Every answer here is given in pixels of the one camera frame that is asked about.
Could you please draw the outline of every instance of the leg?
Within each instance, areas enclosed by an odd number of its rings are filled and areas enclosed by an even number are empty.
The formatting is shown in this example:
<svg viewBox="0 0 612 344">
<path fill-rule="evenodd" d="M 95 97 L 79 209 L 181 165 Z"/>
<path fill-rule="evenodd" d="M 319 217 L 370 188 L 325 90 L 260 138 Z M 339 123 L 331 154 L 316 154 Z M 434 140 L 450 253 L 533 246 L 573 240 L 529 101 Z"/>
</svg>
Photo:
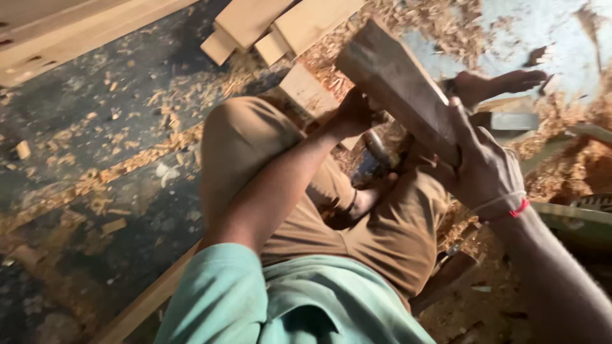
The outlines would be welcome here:
<svg viewBox="0 0 612 344">
<path fill-rule="evenodd" d="M 389 196 L 354 228 L 342 232 L 349 254 L 390 282 L 406 307 L 431 274 L 436 229 L 449 203 L 448 193 L 418 165 L 431 163 L 414 143 L 405 170 Z"/>
<path fill-rule="evenodd" d="M 291 121 L 261 99 L 236 98 L 215 108 L 202 137 L 202 205 L 209 225 L 265 164 L 301 139 Z M 313 185 L 337 204 L 350 205 L 355 193 L 331 157 L 316 173 Z M 346 249 L 305 194 L 268 241 L 261 258 L 270 265 L 311 254 L 344 255 Z"/>
</svg>

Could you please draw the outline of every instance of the person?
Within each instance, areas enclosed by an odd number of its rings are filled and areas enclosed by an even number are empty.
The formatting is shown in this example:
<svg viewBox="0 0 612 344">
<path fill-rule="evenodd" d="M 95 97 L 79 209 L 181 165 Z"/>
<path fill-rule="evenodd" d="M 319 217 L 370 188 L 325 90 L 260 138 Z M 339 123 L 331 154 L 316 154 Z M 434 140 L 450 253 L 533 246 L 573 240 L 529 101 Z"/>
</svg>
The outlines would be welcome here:
<svg viewBox="0 0 612 344">
<path fill-rule="evenodd" d="M 209 228 L 155 343 L 434 343 L 408 301 L 433 269 L 447 191 L 504 243 L 538 342 L 612 342 L 610 301 L 528 205 L 515 155 L 465 114 L 545 77 L 460 73 L 444 114 L 457 133 L 460 167 L 434 166 L 417 144 L 401 175 L 370 190 L 352 188 L 329 154 L 371 126 L 359 90 L 306 138 L 261 99 L 219 105 L 202 139 Z M 332 230 L 321 203 L 354 223 Z"/>
</svg>

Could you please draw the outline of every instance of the cut lumber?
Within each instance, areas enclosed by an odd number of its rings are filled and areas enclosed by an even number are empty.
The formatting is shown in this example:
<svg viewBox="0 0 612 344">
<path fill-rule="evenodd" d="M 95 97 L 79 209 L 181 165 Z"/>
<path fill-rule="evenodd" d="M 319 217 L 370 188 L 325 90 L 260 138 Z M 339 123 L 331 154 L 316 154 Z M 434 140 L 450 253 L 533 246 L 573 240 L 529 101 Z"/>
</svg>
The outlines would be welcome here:
<svg viewBox="0 0 612 344">
<path fill-rule="evenodd" d="M 336 60 L 353 83 L 445 162 L 459 166 L 448 99 L 410 49 L 378 20 L 368 20 Z"/>
<path fill-rule="evenodd" d="M 127 1 L 130 0 L 4 1 L 0 20 L 6 26 L 0 28 L 0 36 L 3 40 L 10 40 L 10 43 L 1 45 L 0 51 L 12 49 Z"/>
<path fill-rule="evenodd" d="M 200 242 L 198 241 L 176 263 L 166 270 L 151 286 L 138 296 L 89 344 L 122 343 L 151 313 L 174 294 L 189 261 L 193 258 Z"/>
<path fill-rule="evenodd" d="M 19 142 L 19 144 L 15 147 L 15 150 L 17 151 L 17 156 L 19 156 L 19 159 L 21 160 L 27 159 L 31 154 L 27 141 Z"/>
<path fill-rule="evenodd" d="M 296 56 L 357 12 L 364 0 L 303 0 L 274 21 Z"/>
<path fill-rule="evenodd" d="M 232 0 L 215 18 L 241 50 L 246 51 L 293 0 Z"/>
<path fill-rule="evenodd" d="M 289 71 L 278 87 L 293 104 L 320 125 L 325 124 L 340 106 L 332 94 L 300 63 Z M 352 151 L 360 136 L 345 138 L 340 144 Z"/>
<path fill-rule="evenodd" d="M 230 57 L 238 44 L 225 30 L 218 28 L 200 45 L 202 49 L 217 65 L 222 65 Z"/>
<path fill-rule="evenodd" d="M 257 49 L 257 52 L 268 66 L 271 66 L 285 54 L 291 52 L 291 48 L 285 42 L 283 36 L 274 28 L 272 28 L 272 32 L 255 43 L 255 49 Z"/>
<path fill-rule="evenodd" d="M 12 72 L 0 69 L 0 85 L 16 86 L 194 2 L 195 0 L 149 0 L 142 3 L 141 7 L 128 8 L 113 18 L 107 18 L 102 30 L 97 26 L 87 28 L 68 40 L 37 51 L 34 56 L 40 56 L 39 59 L 27 56 L 18 61 L 18 67 Z"/>
</svg>

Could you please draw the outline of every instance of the wooden block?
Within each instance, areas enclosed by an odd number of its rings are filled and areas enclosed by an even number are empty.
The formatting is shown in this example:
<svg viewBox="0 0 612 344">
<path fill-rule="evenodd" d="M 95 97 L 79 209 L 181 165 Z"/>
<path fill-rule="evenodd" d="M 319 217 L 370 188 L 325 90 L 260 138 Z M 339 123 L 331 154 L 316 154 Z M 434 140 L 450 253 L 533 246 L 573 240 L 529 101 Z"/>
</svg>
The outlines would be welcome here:
<svg viewBox="0 0 612 344">
<path fill-rule="evenodd" d="M 274 25 L 299 56 L 364 4 L 364 0 L 303 0 Z"/>
<path fill-rule="evenodd" d="M 291 52 L 291 48 L 276 29 L 273 29 L 272 32 L 255 43 L 255 49 L 257 49 L 257 52 L 268 66 L 271 66 L 285 54 Z"/>
<path fill-rule="evenodd" d="M 217 65 L 222 65 L 230 57 L 231 53 L 238 47 L 230 35 L 223 29 L 216 29 L 200 45 L 202 49 Z"/>
<path fill-rule="evenodd" d="M 89 344 L 122 343 L 151 313 L 174 294 L 189 261 L 193 258 L 198 241 L 176 263 L 166 270 L 153 284 L 140 294 L 121 314 L 119 314 Z"/>
<path fill-rule="evenodd" d="M 119 220 L 109 222 L 106 225 L 102 226 L 102 231 L 104 232 L 104 234 L 110 234 L 125 227 L 127 227 L 127 222 L 125 221 L 125 218 L 122 217 Z"/>
<path fill-rule="evenodd" d="M 444 161 L 459 166 L 448 99 L 410 49 L 378 20 L 368 20 L 336 66 Z"/>
<path fill-rule="evenodd" d="M 232 0 L 215 18 L 238 46 L 246 51 L 293 0 Z"/>
<path fill-rule="evenodd" d="M 315 121 L 323 125 L 340 106 L 329 91 L 300 63 L 297 63 L 278 86 L 283 93 L 302 111 L 309 114 Z M 340 143 L 351 151 L 359 141 L 359 136 L 349 137 Z"/>
<path fill-rule="evenodd" d="M 30 156 L 30 147 L 28 146 L 27 141 L 19 142 L 19 144 L 15 147 L 15 150 L 17 151 L 19 159 L 21 160 L 25 160 Z"/>
</svg>

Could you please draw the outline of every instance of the wood plank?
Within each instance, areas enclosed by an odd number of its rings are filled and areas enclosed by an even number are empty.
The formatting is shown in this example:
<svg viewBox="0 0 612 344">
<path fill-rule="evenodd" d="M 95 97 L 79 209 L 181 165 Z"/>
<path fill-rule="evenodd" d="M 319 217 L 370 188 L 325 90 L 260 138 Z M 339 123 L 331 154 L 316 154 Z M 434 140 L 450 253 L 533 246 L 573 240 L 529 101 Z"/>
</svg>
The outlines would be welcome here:
<svg viewBox="0 0 612 344">
<path fill-rule="evenodd" d="M 89 344 L 122 343 L 151 313 L 174 294 L 189 261 L 193 258 L 200 242 L 198 241 L 151 286 L 140 294 L 121 314 L 119 314 Z"/>
<path fill-rule="evenodd" d="M 300 56 L 364 4 L 364 0 L 303 0 L 276 19 L 274 25 Z"/>
<path fill-rule="evenodd" d="M 410 49 L 378 20 L 369 20 L 336 66 L 417 140 L 445 162 L 461 160 L 447 116 L 448 99 Z"/>
<path fill-rule="evenodd" d="M 0 67 L 8 68 L 28 56 L 36 56 L 41 49 L 62 42 L 84 29 L 100 29 L 104 21 L 143 3 L 146 0 L 90 0 L 46 18 L 41 23 L 11 31 L 9 38 L 14 43 L 5 45 L 0 51 Z"/>
<path fill-rule="evenodd" d="M 40 59 L 20 61 L 14 73 L 0 69 L 0 85 L 16 86 L 82 54 L 122 37 L 144 25 L 182 9 L 196 0 L 149 0 L 144 7 L 132 8 L 116 15 L 100 28 L 89 28 L 70 40 L 39 51 Z"/>
<path fill-rule="evenodd" d="M 332 94 L 300 63 L 289 71 L 278 87 L 293 104 L 321 125 L 325 124 L 340 106 Z M 351 151 L 360 137 L 361 135 L 345 138 L 340 144 Z"/>
<path fill-rule="evenodd" d="M 222 65 L 230 57 L 238 44 L 222 28 L 218 28 L 200 45 L 202 49 L 217 65 Z"/>
<path fill-rule="evenodd" d="M 268 26 L 293 0 L 232 0 L 216 17 L 241 49 L 247 50 L 266 32 Z"/>
<path fill-rule="evenodd" d="M 255 49 L 264 59 L 268 66 L 271 66 L 285 54 L 291 52 L 291 48 L 277 29 L 267 34 L 259 42 L 255 43 Z"/>
</svg>

